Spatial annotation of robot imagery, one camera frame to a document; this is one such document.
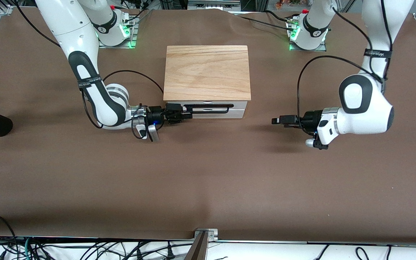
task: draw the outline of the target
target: black cable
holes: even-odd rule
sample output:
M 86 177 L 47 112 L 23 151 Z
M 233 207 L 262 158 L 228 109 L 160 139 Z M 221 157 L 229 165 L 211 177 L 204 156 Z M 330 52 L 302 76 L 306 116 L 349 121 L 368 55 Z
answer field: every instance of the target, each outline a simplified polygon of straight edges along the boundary
M 38 30 L 38 28 L 36 28 L 31 22 L 30 20 L 28 20 L 28 18 L 25 16 L 25 14 L 22 12 L 22 9 L 20 8 L 20 5 L 18 5 L 17 0 L 15 1 L 15 6 L 17 7 L 18 11 L 20 12 L 20 14 L 23 16 L 23 18 L 28 22 L 28 24 L 37 32 L 39 33 L 41 36 L 43 36 L 44 38 L 46 38 L 46 40 L 50 41 L 51 43 L 55 44 L 56 46 L 58 46 L 60 48 L 59 43 L 56 43 L 55 41 L 51 40 L 48 36 L 44 35 L 41 31 Z
M 139 248 L 143 247 L 144 245 L 148 244 L 149 242 L 139 242 L 137 243 L 137 246 L 135 246 L 129 254 L 127 254 L 122 260 L 128 260 L 129 258 L 136 256 L 133 255 L 134 252 L 136 252 Z
M 162 127 L 163 127 L 163 125 L 165 124 L 165 120 L 163 119 L 163 122 L 161 123 L 161 125 L 157 128 L 157 131 L 158 130 L 160 130 Z
M 30 252 L 30 258 L 31 258 L 31 259 L 41 260 L 41 259 L 39 258 L 38 253 L 36 253 L 36 250 L 34 250 L 34 249 L 31 247 L 31 245 L 30 245 L 30 244 L 28 244 L 28 251 Z
M 2 243 L 0 243 L 0 246 L 2 246 L 6 252 L 11 253 L 12 255 L 17 255 L 17 253 L 19 253 L 19 254 L 21 254 L 21 253 L 22 253 L 22 252 L 20 252 L 20 251 L 18 251 L 18 250 L 13 249 L 13 248 L 12 248 L 12 247 L 10 247 L 10 246 L 7 246 L 7 248 L 5 248 L 5 247 L 4 247 L 4 245 L 3 245 Z
M 156 252 L 161 251 L 161 250 L 165 250 L 165 249 L 167 249 L 167 248 L 169 248 L 169 247 L 171 247 L 171 248 L 173 248 L 173 247 L 185 247 L 185 246 L 191 246 L 191 245 L 192 245 L 192 244 L 178 244 L 178 245 L 171 245 L 171 246 L 168 246 L 168 247 L 162 247 L 162 248 L 159 248 L 159 249 L 157 249 L 157 250 L 151 250 L 151 251 L 144 252 L 144 253 L 142 253 L 142 257 L 144 258 L 144 257 L 146 257 L 147 255 L 150 255 L 150 254 L 156 253 Z
M 294 13 L 294 14 L 292 14 L 292 15 L 289 15 L 289 16 L 285 17 L 285 19 L 291 19 L 291 18 L 293 18 L 294 16 L 299 16 L 299 15 L 300 15 L 300 13 Z
M 91 248 L 89 246 L 58 246 L 58 245 L 42 245 L 42 248 L 45 247 L 56 247 L 56 248 L 66 248 L 66 249 L 86 249 Z
M 137 255 L 137 260 L 142 260 L 142 253 L 140 252 L 140 248 L 137 249 L 136 255 Z
M 351 22 L 350 20 L 348 20 L 347 18 L 345 18 L 344 16 L 342 16 L 336 9 L 335 7 L 332 7 L 333 11 L 337 14 L 337 16 L 339 16 L 341 19 L 343 19 L 344 21 L 346 21 L 348 24 L 352 25 L 354 28 L 357 29 L 357 31 L 359 31 L 367 40 L 368 45 L 370 46 L 370 50 L 373 50 L 373 45 L 372 45 L 372 41 L 370 40 L 370 38 L 368 37 L 368 35 L 366 33 L 364 33 L 364 31 L 362 31 L 362 29 L 360 27 L 358 27 L 357 25 L 355 25 L 355 23 Z M 372 57 L 370 56 L 369 61 L 368 61 L 368 66 L 370 67 L 370 70 L 373 72 L 372 69 Z
M 103 124 L 101 124 L 101 126 L 96 125 L 96 123 L 94 123 L 94 121 L 91 118 L 91 115 L 89 115 L 89 111 L 88 108 L 86 106 L 86 100 L 85 100 L 85 93 L 83 89 L 80 89 L 81 91 L 81 99 L 83 100 L 83 107 L 84 107 L 84 111 L 86 112 L 86 115 L 88 116 L 89 121 L 91 122 L 92 125 L 94 125 L 97 129 L 101 129 L 104 127 Z
M 365 255 L 365 259 L 362 259 L 359 255 L 359 250 L 362 250 L 362 252 Z M 386 260 L 389 260 L 389 255 L 391 254 L 391 245 L 388 245 L 388 253 L 386 254 Z M 368 258 L 367 252 L 365 252 L 365 250 L 362 247 L 356 247 L 355 248 L 355 255 L 357 255 L 357 258 L 359 258 L 359 260 L 370 260 Z
M 166 260 L 171 260 L 171 259 L 174 259 L 174 258 L 176 258 L 176 257 L 173 253 L 172 248 L 171 248 L 171 243 L 168 241 L 168 255 L 166 257 Z
M 141 76 L 144 76 L 144 77 L 146 77 L 147 79 L 149 79 L 150 81 L 152 81 L 155 85 L 157 85 L 157 87 L 160 89 L 160 91 L 163 93 L 163 89 L 160 87 L 160 85 L 157 83 L 157 81 L 154 81 L 151 77 L 149 77 L 149 76 L 147 76 L 147 75 L 145 75 L 145 74 L 143 74 L 143 73 L 140 73 L 140 72 L 138 72 L 138 71 L 135 71 L 135 70 L 130 70 L 130 69 L 122 69 L 122 70 L 117 70 L 117 71 L 114 71 L 114 72 L 112 72 L 112 73 L 110 73 L 110 74 L 108 74 L 107 76 L 105 76 L 105 78 L 104 78 L 104 81 L 109 77 L 109 76 L 112 76 L 112 75 L 114 75 L 114 74 L 116 74 L 116 73 L 119 73 L 119 72 L 132 72 L 132 73 L 136 73 L 136 74 L 139 74 L 139 75 L 141 75 Z
M 240 18 L 243 18 L 243 19 L 247 19 L 247 20 L 253 21 L 253 22 L 262 23 L 264 25 L 269 25 L 269 26 L 281 28 L 281 29 L 284 29 L 284 30 L 287 30 L 287 31 L 293 31 L 292 28 L 286 28 L 286 27 L 282 27 L 282 26 L 279 26 L 279 25 L 273 25 L 272 23 L 266 23 L 266 22 L 259 21 L 259 20 L 254 20 L 254 19 L 251 19 L 251 18 L 248 18 L 248 17 L 243 17 L 243 16 L 239 16 L 239 17 Z
M 0 255 L 0 260 L 4 260 L 5 254 L 7 253 L 6 250 L 4 250 Z
M 123 242 L 121 242 L 121 244 L 122 244 L 122 247 L 123 247 L 123 254 L 126 255 L 126 248 L 124 247 Z
M 381 12 L 383 13 L 383 21 L 385 22 L 386 33 L 388 34 L 389 39 L 389 51 L 393 51 L 393 38 L 391 38 L 391 33 L 389 32 L 388 19 L 386 18 L 386 8 L 385 0 L 381 0 Z M 388 76 L 389 64 L 391 63 L 391 58 L 388 58 L 386 61 L 385 72 L 383 73 L 383 78 L 386 80 Z
M 134 117 L 136 116 L 136 114 L 137 114 L 137 112 L 139 111 L 139 109 L 141 109 L 141 108 L 143 108 L 143 107 L 147 107 L 147 106 L 146 106 L 146 105 L 142 105 L 142 104 L 140 104 L 140 105 L 139 105 L 139 107 L 137 107 L 136 111 L 134 111 L 133 115 L 131 116 L 131 126 L 134 126 Z M 134 137 L 135 137 L 135 138 L 137 138 L 137 139 L 142 139 L 142 138 L 144 138 L 143 136 L 138 137 L 138 136 L 136 135 L 136 133 L 134 132 L 134 127 L 131 127 L 131 132 L 133 133 Z
M 139 17 L 139 15 L 140 15 L 143 11 L 145 11 L 145 10 L 147 10 L 147 8 L 144 8 L 144 9 L 140 10 L 140 11 L 139 11 L 139 13 L 137 13 L 137 15 L 136 15 L 136 16 L 132 17 L 131 19 L 125 20 L 124 22 L 125 22 L 125 23 L 127 23 L 127 22 L 129 22 L 129 21 L 132 21 L 132 20 L 136 19 L 136 18 L 137 18 L 137 17 Z
M 37 248 L 36 248 L 36 246 L 38 246 L 38 248 L 43 252 L 43 254 L 45 255 L 45 257 L 47 258 L 47 259 L 50 259 L 50 260 L 55 260 L 53 257 L 51 257 L 51 255 L 46 251 L 46 250 L 44 250 L 44 248 L 42 247 L 42 245 L 41 245 L 41 243 L 40 242 L 35 242 L 36 243 L 36 245 L 35 245 L 35 252 L 36 253 L 38 253 L 38 251 L 37 251 Z
M 278 17 L 274 12 L 272 12 L 272 11 L 270 11 L 270 10 L 265 10 L 263 13 L 270 13 L 270 14 L 272 14 L 272 16 L 274 16 L 277 20 L 280 20 L 280 21 L 282 21 L 282 22 L 286 22 L 287 21 L 287 19 L 284 19 L 284 18 L 280 18 L 280 17 Z
M 86 250 L 86 252 L 84 252 L 83 255 L 81 255 L 81 257 L 79 258 L 79 260 L 83 260 L 83 257 L 89 252 L 89 250 L 92 250 L 93 247 L 97 247 L 97 245 L 99 245 L 99 243 L 94 243 L 94 245 L 92 245 L 91 247 L 89 247 L 88 250 Z
M 355 25 L 353 22 L 349 21 L 347 18 L 345 18 L 344 16 L 342 16 L 336 9 L 335 7 L 332 7 L 333 11 L 337 14 L 337 16 L 339 16 L 341 19 L 343 19 L 344 21 L 346 21 L 348 24 L 352 25 L 354 28 L 357 29 L 357 31 L 359 31 L 364 37 L 365 39 L 367 39 L 368 44 L 370 45 L 370 49 L 373 48 L 372 46 L 372 41 L 370 40 L 370 38 L 368 37 L 367 34 L 364 33 L 364 31 L 362 31 L 361 28 L 359 28 L 357 25 Z
M 126 7 L 129 9 L 129 6 L 127 5 L 126 1 L 122 0 L 122 4 L 126 5 Z
M 0 220 L 2 222 L 4 222 L 4 224 L 9 229 L 10 234 L 12 235 L 12 238 L 13 238 L 13 241 L 14 241 L 14 244 L 15 244 L 15 247 L 18 249 L 17 239 L 15 238 L 15 232 L 14 232 L 14 230 L 12 229 L 12 227 L 10 227 L 9 223 L 3 217 L 0 216 Z
M 312 58 L 312 59 L 310 59 L 310 61 L 308 61 L 307 63 L 306 63 L 306 65 L 304 65 L 304 67 L 303 67 L 303 69 L 301 70 L 301 72 L 299 73 L 299 77 L 298 77 L 298 83 L 297 83 L 297 86 L 296 86 L 296 99 L 297 99 L 297 102 L 296 102 L 296 107 L 297 107 L 297 116 L 298 116 L 298 123 L 299 123 L 299 128 L 301 128 L 301 130 L 303 131 L 303 132 L 305 132 L 305 133 L 307 133 L 308 135 L 313 135 L 313 133 L 309 133 L 304 127 L 303 127 L 303 125 L 301 124 L 301 119 L 300 119 L 300 117 L 299 117 L 299 83 L 301 82 L 301 77 L 302 77 L 302 75 L 303 75 L 303 72 L 304 72 L 304 70 L 307 68 L 307 66 L 311 63 L 311 62 L 313 62 L 313 61 L 315 61 L 315 60 L 317 60 L 317 59 L 321 59 L 321 58 L 332 58 L 332 59 L 337 59 L 337 60 L 340 60 L 340 61 L 344 61 L 344 62 L 346 62 L 346 63 L 348 63 L 348 64 L 351 64 L 351 65 L 353 65 L 353 66 L 355 66 L 356 68 L 358 68 L 358 69 L 360 69 L 360 70 L 362 70 L 362 71 L 364 71 L 364 72 L 366 72 L 367 74 L 369 74 L 369 75 L 371 75 L 372 77 L 374 77 L 376 80 L 378 80 L 378 81 L 380 81 L 380 82 L 383 82 L 383 80 L 382 79 L 380 79 L 380 77 L 378 77 L 378 75 L 376 75 L 375 73 L 373 73 L 373 72 L 369 72 L 368 70 L 366 70 L 366 69 L 364 69 L 364 68 L 362 68 L 361 66 L 359 66 L 359 65 L 357 65 L 357 64 L 355 64 L 354 62 L 352 62 L 352 61 L 350 61 L 350 60 L 347 60 L 347 59 L 345 59 L 345 58 L 341 58 L 341 57 L 338 57 L 338 56 L 332 56 L 332 55 L 322 55 L 322 56 L 317 56 L 317 57 L 314 57 L 314 58 Z
M 123 257 L 124 255 L 121 255 L 120 253 L 117 253 L 117 252 L 114 252 L 114 251 L 110 250 L 111 247 L 114 247 L 115 245 L 117 245 L 119 243 L 120 242 L 115 242 L 111 246 L 105 248 L 104 251 L 99 252 L 99 250 L 101 248 L 104 248 L 108 244 L 108 243 L 105 243 L 104 245 L 101 245 L 100 247 L 97 247 L 94 251 L 92 251 L 84 260 L 89 259 L 91 257 L 91 255 L 94 254 L 95 252 L 97 252 L 97 258 L 96 259 L 99 259 L 99 257 L 102 256 L 104 253 L 114 253 L 116 255 L 119 255 L 119 256 Z
M 319 256 L 315 259 L 315 260 L 320 260 L 322 258 L 322 256 L 324 255 L 325 251 L 327 250 L 327 248 L 330 247 L 330 245 L 326 245 L 323 250 L 320 252 Z

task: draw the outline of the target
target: wooden lid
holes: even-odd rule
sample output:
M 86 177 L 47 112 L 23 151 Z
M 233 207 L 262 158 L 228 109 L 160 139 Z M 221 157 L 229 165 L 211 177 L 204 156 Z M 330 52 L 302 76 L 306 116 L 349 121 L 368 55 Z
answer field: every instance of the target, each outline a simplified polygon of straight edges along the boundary
M 251 100 L 247 46 L 168 46 L 163 99 Z

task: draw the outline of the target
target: drawer handle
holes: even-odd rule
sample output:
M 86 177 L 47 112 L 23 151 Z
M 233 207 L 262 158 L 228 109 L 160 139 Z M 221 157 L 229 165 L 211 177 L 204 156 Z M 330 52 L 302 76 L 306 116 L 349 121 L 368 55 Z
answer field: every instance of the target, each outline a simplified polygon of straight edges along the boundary
M 187 112 L 192 114 L 226 114 L 229 112 L 229 108 L 233 108 L 233 104 L 192 104 L 192 105 L 184 105 L 187 108 Z M 225 108 L 226 110 L 222 111 L 194 111 L 194 108 Z

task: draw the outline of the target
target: box drawer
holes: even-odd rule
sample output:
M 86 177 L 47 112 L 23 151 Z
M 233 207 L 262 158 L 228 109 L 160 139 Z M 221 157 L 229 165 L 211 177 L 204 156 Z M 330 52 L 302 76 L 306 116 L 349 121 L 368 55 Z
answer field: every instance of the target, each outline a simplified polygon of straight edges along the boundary
M 190 104 L 232 104 L 234 107 L 230 108 L 229 110 L 245 110 L 247 101 L 168 101 L 168 103 L 176 103 L 181 105 L 190 105 Z M 194 111 L 203 111 L 203 108 L 194 108 Z

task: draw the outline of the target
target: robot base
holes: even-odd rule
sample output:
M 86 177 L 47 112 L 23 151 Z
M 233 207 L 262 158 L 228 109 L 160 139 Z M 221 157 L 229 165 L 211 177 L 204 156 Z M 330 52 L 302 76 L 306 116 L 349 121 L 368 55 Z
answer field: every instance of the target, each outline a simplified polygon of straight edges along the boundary
M 293 41 L 290 41 L 290 51 L 327 51 L 327 47 L 325 46 L 325 42 L 322 42 L 319 47 L 315 49 L 302 49 L 296 45 Z
M 128 36 L 122 43 L 120 43 L 117 46 L 107 46 L 99 41 L 99 48 L 101 49 L 134 49 L 136 48 L 136 42 L 137 42 L 137 32 L 139 31 L 139 21 L 140 18 L 135 15 L 128 15 L 128 13 L 124 13 L 125 18 L 132 20 L 127 23 L 129 28 L 122 28 L 122 32 L 124 35 Z
M 327 51 L 327 47 L 325 46 L 325 39 L 320 43 L 320 45 L 315 49 L 302 49 L 291 39 L 292 36 L 295 36 L 294 34 L 298 30 L 298 17 L 294 16 L 292 19 L 289 20 L 289 22 L 285 23 L 287 28 L 292 28 L 294 31 L 287 31 L 287 35 L 289 37 L 289 43 L 290 43 L 290 51 Z

